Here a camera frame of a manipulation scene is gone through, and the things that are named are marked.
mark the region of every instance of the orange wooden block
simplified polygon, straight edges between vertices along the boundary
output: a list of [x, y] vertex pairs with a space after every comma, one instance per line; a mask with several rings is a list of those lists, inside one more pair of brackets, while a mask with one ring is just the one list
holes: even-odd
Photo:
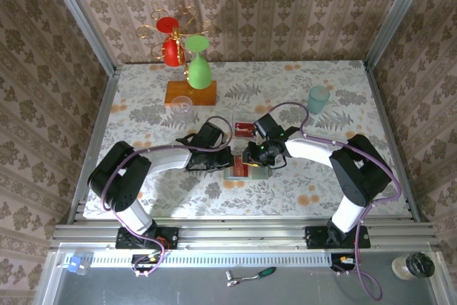
[[166, 86], [165, 105], [169, 106], [177, 96], [188, 96], [195, 106], [216, 105], [217, 83], [212, 81], [205, 89], [193, 89], [187, 81], [169, 81]]

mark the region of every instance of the teal plastic cup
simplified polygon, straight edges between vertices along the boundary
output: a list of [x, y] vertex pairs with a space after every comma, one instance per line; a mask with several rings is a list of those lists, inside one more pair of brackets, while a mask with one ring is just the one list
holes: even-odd
[[312, 114], [318, 114], [327, 104], [330, 98], [330, 91], [324, 86], [314, 86], [308, 95], [308, 110]]

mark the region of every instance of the purple cable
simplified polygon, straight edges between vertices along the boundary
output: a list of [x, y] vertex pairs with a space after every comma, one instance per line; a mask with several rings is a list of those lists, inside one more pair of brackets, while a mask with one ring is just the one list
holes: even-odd
[[[365, 217], [368, 215], [369, 211], [371, 210], [371, 208], [373, 206], [375, 206], [376, 204], [379, 204], [379, 203], [387, 203], [389, 201], [395, 201], [397, 200], [398, 198], [400, 198], [401, 196], [401, 185], [400, 183], [398, 182], [397, 178], [395, 177], [395, 175], [393, 175], [393, 172], [387, 168], [383, 163], [381, 163], [379, 160], [375, 159], [374, 157], [372, 157], [372, 155], [370, 154], [367, 154], [365, 151], [362, 151], [360, 149], [357, 149], [353, 146], [350, 146], [348, 144], [345, 144], [343, 142], [338, 142], [338, 141], [332, 141], [331, 139], [322, 139], [320, 137], [315, 137], [315, 136], [311, 136], [311, 135], [308, 135], [308, 134], [305, 134], [304, 130], [303, 130], [303, 127], [306, 123], [306, 121], [308, 120], [309, 118], [309, 110], [308, 108], [306, 108], [306, 106], [304, 106], [303, 104], [300, 104], [298, 102], [295, 102], [295, 101], [285, 101], [283, 103], [280, 103], [278, 105], [276, 105], [275, 107], [273, 107], [270, 111], [268, 111], [268, 113], [272, 112], [274, 109], [280, 107], [280, 106], [283, 106], [283, 105], [297, 105], [297, 106], [300, 106], [302, 109], [304, 109], [306, 111], [306, 117], [305, 119], [303, 120], [303, 122], [301, 123], [300, 125], [300, 132], [301, 134], [305, 137], [305, 139], [309, 139], [310, 141], [315, 141], [315, 142], [318, 142], [318, 143], [324, 143], [324, 144], [332, 144], [332, 145], [336, 145], [336, 146], [342, 146], [344, 148], [347, 148], [347, 149], [350, 149], [354, 152], [356, 152], [357, 154], [359, 155], [362, 155], [364, 158], [370, 160], [371, 162], [373, 162], [375, 165], [377, 165], [379, 168], [381, 168], [384, 173], [386, 173], [388, 175], [389, 178], [391, 178], [391, 180], [393, 181], [393, 183], [395, 184], [395, 187], [397, 188], [397, 194], [395, 196], [391, 196], [391, 197], [387, 197], [387, 198], [381, 198], [381, 199], [377, 199], [377, 200], [373, 200], [371, 202], [371, 204], [369, 204], [366, 209], [363, 211], [362, 215], [360, 216], [360, 218], [358, 219], [358, 223], [357, 223], [357, 227], [356, 227], [356, 241], [354, 242], [354, 250], [355, 250], [355, 256], [356, 256], [356, 269], [357, 269], [357, 274], [358, 274], [358, 279], [360, 280], [361, 282], [361, 285], [363, 287], [363, 289], [365, 290], [365, 292], [374, 300], [374, 301], [380, 301], [382, 300], [383, 298], [383, 290], [381, 288], [381, 285], [379, 284], [379, 282], [375, 279], [374, 276], [370, 275], [369, 273], [365, 272], [365, 271], [362, 271], [360, 269], [360, 256], [358, 255], [358, 235], [360, 233], [360, 227], [361, 227], [361, 224], [363, 222], [363, 220], [365, 219]], [[379, 296], [375, 297], [369, 290], [368, 290], [368, 287], [366, 286], [365, 284], [365, 281], [362, 279], [362, 275], [365, 275], [367, 276], [368, 278], [370, 278], [371, 280], [373, 280], [375, 282], [375, 284], [378, 286], [379, 288]]]
[[159, 267], [159, 265], [164, 261], [164, 257], [165, 257], [165, 247], [164, 245], [157, 241], [156, 239], [152, 239], [152, 238], [149, 238], [149, 237], [145, 237], [145, 236], [142, 236], [140, 234], [137, 234], [135, 231], [133, 231], [132, 229], [130, 229], [125, 223], [124, 221], [122, 221], [122, 219], [118, 216], [118, 214], [113, 210], [113, 209], [110, 209], [109, 207], [106, 206], [106, 194], [108, 193], [108, 189], [111, 185], [111, 183], [113, 182], [114, 178], [116, 177], [116, 175], [118, 174], [118, 172], [122, 169], [122, 167], [124, 167], [126, 165], [127, 162], [129, 162], [134, 156], [138, 155], [138, 154], [142, 154], [142, 153], [146, 153], [146, 152], [149, 152], [149, 151], [158, 151], [158, 150], [164, 150], [164, 149], [193, 149], [193, 150], [198, 150], [198, 151], [207, 151], [207, 152], [212, 152], [212, 151], [219, 151], [219, 150], [222, 150], [222, 149], [225, 149], [231, 142], [231, 139], [233, 137], [233, 132], [232, 132], [232, 128], [231, 128], [231, 125], [229, 123], [229, 121], [227, 121], [224, 117], [221, 117], [221, 116], [211, 116], [209, 117], [206, 121], [210, 121], [212, 119], [220, 119], [222, 121], [224, 121], [227, 125], [228, 125], [228, 128], [230, 129], [230, 137], [228, 138], [228, 141], [217, 147], [217, 148], [199, 148], [199, 147], [195, 147], [195, 146], [182, 146], [182, 145], [176, 145], [174, 146], [173, 144], [169, 144], [168, 146], [153, 146], [151, 148], [147, 148], [147, 149], [142, 149], [142, 150], [138, 150], [138, 151], [134, 151], [133, 153], [131, 153], [130, 155], [128, 155], [118, 166], [117, 168], [114, 170], [113, 174], [109, 177], [108, 181], [106, 182], [105, 184], [105, 187], [103, 188], [103, 191], [101, 192], [101, 195], [100, 195], [100, 200], [101, 200], [101, 207], [103, 208], [104, 211], [111, 211], [114, 216], [117, 218], [117, 220], [127, 229], [127, 231], [134, 235], [135, 237], [138, 237], [139, 239], [145, 239], [147, 241], [151, 241], [151, 242], [154, 242], [155, 244], [157, 244], [158, 246], [160, 246], [160, 250], [161, 250], [161, 254], [160, 254], [160, 258], [159, 258], [159, 261], [157, 262], [157, 264], [152, 268], [150, 269], [147, 274], [149, 275], [150, 273], [152, 273], [153, 271], [155, 271], [157, 269], [157, 267]]

